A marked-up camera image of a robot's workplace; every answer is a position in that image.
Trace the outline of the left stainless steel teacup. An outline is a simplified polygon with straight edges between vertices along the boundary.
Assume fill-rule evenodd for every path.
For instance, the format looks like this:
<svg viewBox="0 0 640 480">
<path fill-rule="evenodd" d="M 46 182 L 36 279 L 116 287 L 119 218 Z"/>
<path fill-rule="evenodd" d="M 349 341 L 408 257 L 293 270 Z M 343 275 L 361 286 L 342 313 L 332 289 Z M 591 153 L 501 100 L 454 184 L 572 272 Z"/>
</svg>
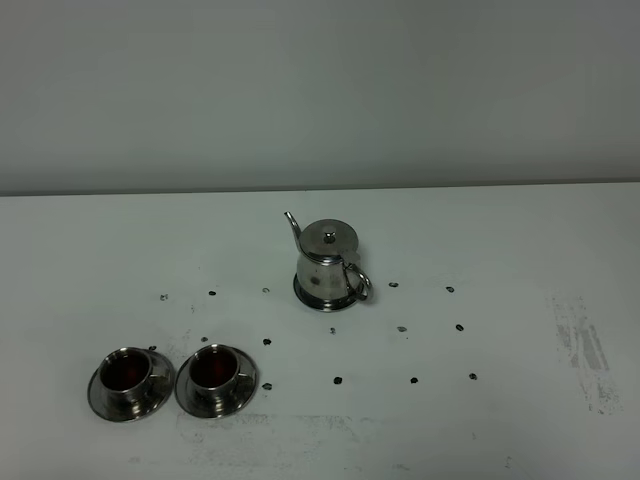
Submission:
<svg viewBox="0 0 640 480">
<path fill-rule="evenodd" d="M 102 396 L 118 403 L 133 403 L 156 394 L 167 383 L 167 371 L 149 350 L 122 348 L 109 354 L 98 369 Z"/>
</svg>

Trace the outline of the right stainless steel saucer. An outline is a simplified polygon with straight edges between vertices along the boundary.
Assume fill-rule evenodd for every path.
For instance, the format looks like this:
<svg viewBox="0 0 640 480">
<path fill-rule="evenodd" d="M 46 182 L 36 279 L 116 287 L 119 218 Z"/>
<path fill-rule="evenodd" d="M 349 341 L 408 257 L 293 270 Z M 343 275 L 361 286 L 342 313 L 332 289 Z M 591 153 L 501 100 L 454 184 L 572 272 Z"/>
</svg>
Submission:
<svg viewBox="0 0 640 480">
<path fill-rule="evenodd" d="M 231 346 L 211 344 L 196 351 L 180 367 L 174 394 L 187 414 L 217 419 L 244 408 L 258 380 L 258 368 L 249 355 Z"/>
</svg>

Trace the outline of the stainless steel teacup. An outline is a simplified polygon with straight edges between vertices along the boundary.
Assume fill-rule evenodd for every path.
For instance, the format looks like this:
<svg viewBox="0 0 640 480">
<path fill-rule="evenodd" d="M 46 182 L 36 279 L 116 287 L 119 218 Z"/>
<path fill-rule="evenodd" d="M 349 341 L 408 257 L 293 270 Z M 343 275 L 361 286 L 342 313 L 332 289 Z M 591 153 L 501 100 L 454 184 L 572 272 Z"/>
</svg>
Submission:
<svg viewBox="0 0 640 480">
<path fill-rule="evenodd" d="M 156 394 L 167 383 L 167 371 L 149 350 L 122 348 L 109 354 L 98 369 L 102 396 L 118 403 L 133 403 Z"/>
<path fill-rule="evenodd" d="M 246 402 L 257 384 L 257 369 L 243 351 L 210 345 L 197 351 L 188 370 L 188 392 L 210 402 Z"/>
</svg>

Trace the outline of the stainless steel teapot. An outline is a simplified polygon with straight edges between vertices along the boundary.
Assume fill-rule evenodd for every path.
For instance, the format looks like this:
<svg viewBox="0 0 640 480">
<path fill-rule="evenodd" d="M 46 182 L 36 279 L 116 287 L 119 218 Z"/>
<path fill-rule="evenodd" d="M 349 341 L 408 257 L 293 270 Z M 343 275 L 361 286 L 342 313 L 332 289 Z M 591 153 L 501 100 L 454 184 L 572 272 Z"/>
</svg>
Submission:
<svg viewBox="0 0 640 480">
<path fill-rule="evenodd" d="M 307 293 L 319 299 L 335 300 L 363 284 L 367 299 L 358 302 L 373 298 L 372 282 L 361 268 L 359 238 L 349 224 L 337 219 L 321 219 L 301 228 L 291 212 L 287 211 L 285 217 L 299 252 L 295 276 Z"/>
</svg>

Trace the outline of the left stainless steel saucer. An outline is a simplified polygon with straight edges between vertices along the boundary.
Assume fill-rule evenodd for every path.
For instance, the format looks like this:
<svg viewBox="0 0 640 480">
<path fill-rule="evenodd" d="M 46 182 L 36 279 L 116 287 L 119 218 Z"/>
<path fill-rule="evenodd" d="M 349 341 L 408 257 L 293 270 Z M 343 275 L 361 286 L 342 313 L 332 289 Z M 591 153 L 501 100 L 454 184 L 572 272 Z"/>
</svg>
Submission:
<svg viewBox="0 0 640 480">
<path fill-rule="evenodd" d="M 155 350 L 123 347 L 108 354 L 93 373 L 87 401 L 100 418 L 114 423 L 140 420 L 170 398 L 175 370 Z"/>
</svg>

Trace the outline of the stainless steel saucer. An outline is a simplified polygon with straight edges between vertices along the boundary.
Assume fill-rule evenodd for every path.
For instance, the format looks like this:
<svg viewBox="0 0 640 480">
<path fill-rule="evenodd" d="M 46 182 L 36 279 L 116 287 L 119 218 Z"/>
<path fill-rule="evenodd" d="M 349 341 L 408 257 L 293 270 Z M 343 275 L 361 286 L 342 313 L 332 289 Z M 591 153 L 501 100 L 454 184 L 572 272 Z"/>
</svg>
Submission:
<svg viewBox="0 0 640 480">
<path fill-rule="evenodd" d="M 258 380 L 258 368 L 249 355 L 231 346 L 211 344 L 196 351 L 180 367 L 174 394 L 187 414 L 217 419 L 244 408 Z"/>
<path fill-rule="evenodd" d="M 140 420 L 170 398 L 175 370 L 155 350 L 123 347 L 108 354 L 93 373 L 87 401 L 100 418 L 114 423 Z"/>
</svg>

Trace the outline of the right stainless steel teacup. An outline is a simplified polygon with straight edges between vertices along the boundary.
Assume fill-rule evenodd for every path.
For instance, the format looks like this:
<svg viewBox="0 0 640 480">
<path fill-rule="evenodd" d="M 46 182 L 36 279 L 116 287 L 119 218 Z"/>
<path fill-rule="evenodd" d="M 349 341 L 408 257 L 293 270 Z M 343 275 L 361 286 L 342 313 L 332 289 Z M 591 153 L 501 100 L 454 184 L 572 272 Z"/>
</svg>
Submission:
<svg viewBox="0 0 640 480">
<path fill-rule="evenodd" d="M 210 402 L 246 402 L 257 384 L 257 369 L 243 351 L 210 345 L 197 351 L 188 370 L 188 392 Z"/>
</svg>

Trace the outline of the steel teapot saucer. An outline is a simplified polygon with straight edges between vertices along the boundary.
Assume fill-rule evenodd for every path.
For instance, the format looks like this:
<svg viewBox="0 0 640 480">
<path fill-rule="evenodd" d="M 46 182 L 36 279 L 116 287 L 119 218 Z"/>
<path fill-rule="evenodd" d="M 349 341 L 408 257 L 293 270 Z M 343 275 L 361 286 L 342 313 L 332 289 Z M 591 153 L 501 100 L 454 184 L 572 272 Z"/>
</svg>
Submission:
<svg viewBox="0 0 640 480">
<path fill-rule="evenodd" d="M 363 284 L 360 284 L 355 290 L 350 289 L 347 296 L 335 300 L 323 300 L 310 295 L 301 287 L 297 276 L 293 278 L 293 289 L 296 297 L 304 305 L 322 312 L 344 310 L 358 301 L 367 299 L 367 290 Z"/>
</svg>

